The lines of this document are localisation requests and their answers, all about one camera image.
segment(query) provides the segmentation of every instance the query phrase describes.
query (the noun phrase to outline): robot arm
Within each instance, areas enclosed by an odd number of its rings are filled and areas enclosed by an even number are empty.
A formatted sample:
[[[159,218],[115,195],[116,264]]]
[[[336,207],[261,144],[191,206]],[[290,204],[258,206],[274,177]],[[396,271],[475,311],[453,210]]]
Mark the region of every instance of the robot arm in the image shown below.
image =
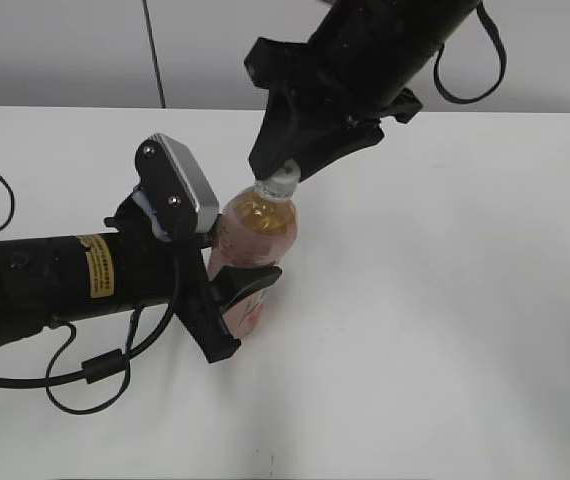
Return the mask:
[[[422,105],[405,85],[481,0],[338,0],[307,43],[261,38],[245,65],[269,90],[249,162],[265,179],[294,159],[306,180],[379,143],[381,119],[409,122]],[[44,327],[167,303],[157,329],[124,355],[91,359],[63,377],[1,381],[35,388],[101,380],[127,369],[176,314],[209,362],[240,346],[223,313],[272,285],[277,267],[226,267],[210,281],[218,202],[189,150],[157,134],[136,152],[140,183],[106,226],[117,233],[0,242],[0,347]]]

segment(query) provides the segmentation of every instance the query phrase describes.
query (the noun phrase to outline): orange liquid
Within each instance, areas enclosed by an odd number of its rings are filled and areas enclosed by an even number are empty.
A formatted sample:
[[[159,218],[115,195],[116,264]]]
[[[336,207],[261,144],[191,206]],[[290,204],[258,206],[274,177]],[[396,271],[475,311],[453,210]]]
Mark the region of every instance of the orange liquid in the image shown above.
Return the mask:
[[[291,201],[274,202],[250,188],[223,210],[208,266],[214,278],[225,265],[240,268],[276,265],[296,240],[296,207]],[[265,291],[257,292],[232,307],[225,323],[236,338],[254,330],[260,318]]]

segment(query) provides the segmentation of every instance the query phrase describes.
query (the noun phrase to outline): white bottle cap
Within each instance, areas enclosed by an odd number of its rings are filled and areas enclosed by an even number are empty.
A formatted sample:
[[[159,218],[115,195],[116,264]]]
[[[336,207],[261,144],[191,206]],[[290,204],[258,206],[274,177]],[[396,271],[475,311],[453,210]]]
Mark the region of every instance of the white bottle cap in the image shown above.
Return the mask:
[[[283,166],[266,180],[256,182],[256,191],[273,200],[289,199],[301,179],[301,169],[294,160],[286,161]]]

